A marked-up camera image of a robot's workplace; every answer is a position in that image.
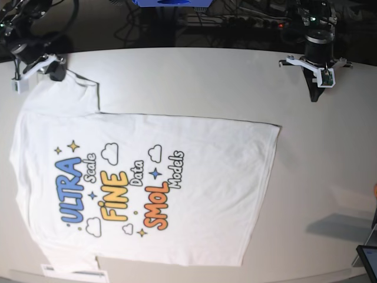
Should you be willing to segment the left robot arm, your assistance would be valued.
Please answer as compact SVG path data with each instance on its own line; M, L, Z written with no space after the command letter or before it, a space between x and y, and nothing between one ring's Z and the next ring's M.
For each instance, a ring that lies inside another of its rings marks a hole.
M335 85L337 17L329 1L54 1L48 26L70 24L73 49L202 47L286 52L310 99Z

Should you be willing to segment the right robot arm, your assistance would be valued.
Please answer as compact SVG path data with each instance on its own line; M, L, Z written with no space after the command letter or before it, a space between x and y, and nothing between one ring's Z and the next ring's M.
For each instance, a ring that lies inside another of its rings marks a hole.
M49 46L65 36L78 16L80 3L73 2L68 22L60 31L35 35L31 28L54 7L52 1L8 1L1 8L1 47L14 59L34 64L48 53Z

